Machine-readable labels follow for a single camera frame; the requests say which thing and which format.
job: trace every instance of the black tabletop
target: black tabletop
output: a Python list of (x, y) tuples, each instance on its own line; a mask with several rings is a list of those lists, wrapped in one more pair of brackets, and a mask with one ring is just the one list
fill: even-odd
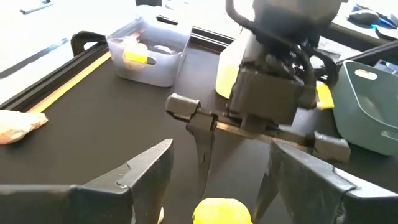
[[(0, 148), (0, 184), (84, 184), (163, 139), (174, 138), (165, 223), (190, 223), (198, 203), (195, 142), (185, 124), (164, 112), (164, 104), (176, 92), (222, 110), (226, 100), (214, 91), (217, 66), (217, 54), (189, 48), (177, 82), (169, 89), (123, 80), (108, 60), (44, 111), (49, 118), (45, 126)], [(337, 136), (331, 111), (300, 110), (292, 129)], [(266, 143), (218, 131), (206, 196), (236, 198), (252, 208), (267, 160)], [(398, 192), (393, 157), (353, 147), (351, 162), (336, 165)], [(291, 222), (280, 197), (263, 222)]]

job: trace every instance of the black clamp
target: black clamp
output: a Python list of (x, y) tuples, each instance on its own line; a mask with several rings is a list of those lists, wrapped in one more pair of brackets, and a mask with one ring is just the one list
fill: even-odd
[(218, 116), (201, 110), (199, 100), (175, 93), (167, 99), (165, 110), (175, 119), (187, 122), (187, 131), (195, 138), (198, 156), (198, 195), (202, 199), (210, 172)]

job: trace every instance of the yellow ball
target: yellow ball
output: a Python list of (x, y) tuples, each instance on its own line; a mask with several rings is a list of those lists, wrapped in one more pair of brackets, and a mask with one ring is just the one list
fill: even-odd
[(252, 224), (249, 210), (236, 199), (207, 198), (193, 213), (193, 224)]

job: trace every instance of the black cable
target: black cable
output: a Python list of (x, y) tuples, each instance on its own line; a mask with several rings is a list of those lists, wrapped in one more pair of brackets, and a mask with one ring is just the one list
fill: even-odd
[(235, 10), (234, 0), (226, 0), (225, 9), (226, 9), (227, 15), (233, 21), (235, 21), (237, 24), (241, 25), (242, 27), (250, 30), (257, 38), (265, 39), (266, 37), (269, 37), (269, 38), (272, 38), (282, 44), (289, 46), (292, 49), (292, 51), (294, 53), (296, 53), (302, 59), (304, 70), (307, 72), (306, 79), (304, 80), (305, 84), (315, 87), (316, 78), (315, 78), (315, 74), (314, 74), (310, 59), (304, 51), (300, 50), (297, 47), (297, 44), (293, 44), (290, 41), (285, 40), (284, 38), (279, 37), (278, 35), (275, 35), (273, 33), (258, 29), (255, 26), (253, 21), (250, 21), (249, 19), (240, 15)]

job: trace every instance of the clear plastic bin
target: clear plastic bin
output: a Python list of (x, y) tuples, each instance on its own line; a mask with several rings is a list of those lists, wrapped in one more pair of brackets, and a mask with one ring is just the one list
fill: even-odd
[(169, 22), (173, 18), (170, 9), (142, 5), (136, 10), (131, 23), (106, 38), (116, 74), (151, 85), (173, 86), (185, 59), (192, 25)]

